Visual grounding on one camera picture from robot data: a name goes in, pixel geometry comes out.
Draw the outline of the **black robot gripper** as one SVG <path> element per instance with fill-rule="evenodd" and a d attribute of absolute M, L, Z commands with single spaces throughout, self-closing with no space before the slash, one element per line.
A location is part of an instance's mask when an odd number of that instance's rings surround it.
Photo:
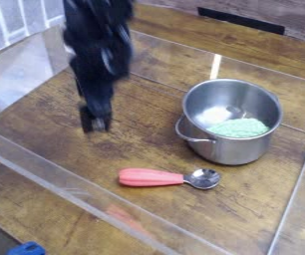
<path fill-rule="evenodd" d="M 76 36 L 66 30 L 64 39 L 75 51 L 71 67 L 79 94 L 87 102 L 87 105 L 79 105 L 83 132 L 110 131 L 113 114 L 97 117 L 91 110 L 113 108 L 115 82 L 129 75 L 133 58 L 130 30 L 117 29 L 103 40 Z"/>

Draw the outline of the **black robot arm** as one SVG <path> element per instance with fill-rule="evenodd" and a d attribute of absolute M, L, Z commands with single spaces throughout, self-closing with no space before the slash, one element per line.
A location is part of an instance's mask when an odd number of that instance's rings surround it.
<path fill-rule="evenodd" d="M 134 46 L 130 21 L 135 0 L 63 0 L 64 41 L 75 55 L 75 74 L 84 133 L 109 131 L 115 84 L 130 75 Z"/>

